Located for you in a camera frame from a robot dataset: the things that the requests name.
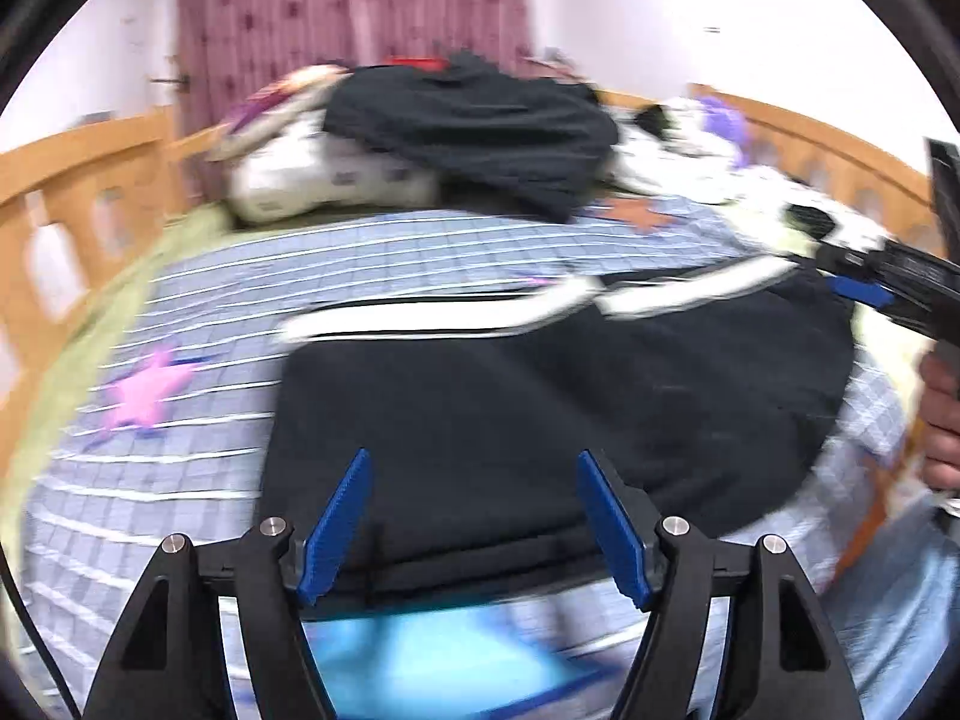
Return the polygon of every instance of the curtain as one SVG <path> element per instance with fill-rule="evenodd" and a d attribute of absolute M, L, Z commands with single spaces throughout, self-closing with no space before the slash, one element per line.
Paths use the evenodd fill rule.
<path fill-rule="evenodd" d="M 516 71 L 529 55 L 526 0 L 179 0 L 179 61 L 196 131 L 309 64 L 376 64 L 465 47 Z"/>

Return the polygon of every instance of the bed sheet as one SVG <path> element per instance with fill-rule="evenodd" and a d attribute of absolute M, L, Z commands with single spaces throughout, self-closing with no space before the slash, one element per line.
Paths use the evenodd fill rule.
<path fill-rule="evenodd" d="M 151 250 L 117 275 L 88 307 L 83 322 L 69 338 L 58 360 L 47 370 L 34 408 L 0 485 L 0 541 L 13 573 L 21 566 L 21 512 L 35 478 L 42 473 L 50 454 L 62 438 L 61 428 L 89 396 L 97 383 L 99 364 L 109 358 L 112 346 L 136 318 L 150 296 L 152 278 L 165 266 L 233 242 L 256 240 L 278 231 L 319 223 L 336 223 L 369 215 L 371 209 L 330 209 L 283 220 L 251 231 L 237 231 L 222 204 L 206 204 L 170 221 Z M 2 615 L 0 635 L 7 642 L 18 637 L 13 610 Z"/>
<path fill-rule="evenodd" d="M 284 356 L 274 334 L 280 319 L 320 301 L 508 289 L 570 269 L 679 268 L 755 250 L 709 208 L 659 199 L 656 210 L 675 223 L 646 234 L 598 218 L 562 226 L 456 212 L 383 215 L 239 242 L 155 276 L 152 297 L 100 366 L 100 384 L 66 428 L 24 509 L 22 587 L 75 693 L 88 692 L 109 633 L 163 536 L 184 531 L 197 542 L 217 541 L 248 527 Z M 133 371 L 157 346 L 175 357 L 203 358 L 188 389 L 167 399 L 154 435 L 121 430 L 100 440 L 107 382 Z M 888 378 L 858 350 L 835 434 L 808 483 L 787 506 L 733 538 L 783 533 L 814 584 L 824 587 L 872 501 L 864 452 L 889 463 L 903 432 Z M 618 666 L 632 657 L 644 625 L 611 581 L 498 610 L 522 637 Z M 235 605 L 223 603 L 222 612 L 229 673 L 237 695 L 248 694 Z M 698 685 L 704 695 L 722 651 L 722 616 L 712 615 L 707 686 Z M 49 690 L 37 655 L 23 643 L 28 673 Z M 601 712 L 611 692 L 615 685 L 576 697 L 576 716 Z"/>

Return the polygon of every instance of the finger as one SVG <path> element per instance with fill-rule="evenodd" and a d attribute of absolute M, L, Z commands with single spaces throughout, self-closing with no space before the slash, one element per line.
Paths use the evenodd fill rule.
<path fill-rule="evenodd" d="M 953 395 L 925 389 L 920 396 L 917 415 L 928 425 L 960 433 L 960 401 Z"/>
<path fill-rule="evenodd" d="M 960 467 L 960 436 L 946 430 L 928 428 L 923 436 L 923 448 L 928 459 Z"/>
<path fill-rule="evenodd" d="M 920 378 L 931 389 L 946 392 L 950 396 L 956 396 L 960 386 L 957 377 L 935 352 L 926 353 L 923 360 L 920 360 Z"/>
<path fill-rule="evenodd" d="M 928 460 L 923 464 L 920 478 L 933 490 L 960 490 L 960 469 L 957 466 Z"/>

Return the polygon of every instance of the red object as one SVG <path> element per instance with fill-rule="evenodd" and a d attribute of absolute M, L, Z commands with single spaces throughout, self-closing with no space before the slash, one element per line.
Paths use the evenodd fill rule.
<path fill-rule="evenodd" d="M 425 73 L 439 73 L 446 70 L 450 63 L 438 56 L 391 56 L 387 60 L 388 65 L 408 65 L 412 68 L 419 68 Z"/>

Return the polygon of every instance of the bed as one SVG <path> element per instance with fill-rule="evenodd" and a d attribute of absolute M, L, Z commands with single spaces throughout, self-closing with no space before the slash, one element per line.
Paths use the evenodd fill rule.
<path fill-rule="evenodd" d="M 603 98 L 619 109 L 649 103 L 616 93 Z M 755 161 L 803 178 L 909 244 L 938 250 L 923 175 L 822 122 L 721 98 L 746 114 Z M 250 522 L 283 356 L 271 341 L 278 317 L 317 299 L 498 290 L 549 279 L 570 261 L 601 274 L 651 258 L 661 266 L 707 264 L 757 245 L 749 212 L 683 199 L 657 200 L 654 209 L 673 223 L 642 235 L 603 218 L 557 227 L 453 211 L 371 217 L 363 209 L 236 233 L 216 206 L 186 213 L 181 162 L 209 148 L 218 132 L 176 140 L 173 122 L 171 110 L 158 109 L 0 155 L 0 251 L 11 274 L 0 335 L 7 377 L 0 381 L 7 389 L 0 536 L 19 563 L 41 632 L 80 694 L 160 538 L 180 529 L 217 541 Z M 26 266 L 38 204 L 70 233 L 82 273 L 70 295 L 56 295 L 54 317 L 45 311 L 52 299 L 38 297 Z M 869 542 L 894 495 L 909 490 L 894 481 L 906 475 L 904 411 L 916 386 L 912 362 L 925 344 L 868 314 L 858 322 L 867 348 L 857 357 L 836 440 L 795 501 L 736 535 L 776 530 L 802 542 L 805 568 L 819 587 L 829 583 L 839 557 L 849 562 Z M 190 389 L 167 403 L 167 433 L 97 445 L 104 384 L 162 343 L 199 359 Z M 817 523 L 841 510 L 843 522 L 825 538 L 842 544 L 818 543 Z M 608 653 L 625 664 L 642 627 L 608 584 L 560 594 L 552 608 L 503 605 L 504 624 L 556 642 L 556 610 L 582 608 L 584 594 L 595 596 L 605 614 L 581 619 L 560 646 L 570 656 Z M 251 710 L 235 608 L 227 603 L 222 612 L 234 690 Z M 722 613 L 715 610 L 714 625 Z M 17 632 L 8 635 L 25 673 L 52 694 L 32 648 Z M 595 695 L 578 700 L 598 712 L 612 689 L 598 685 Z"/>

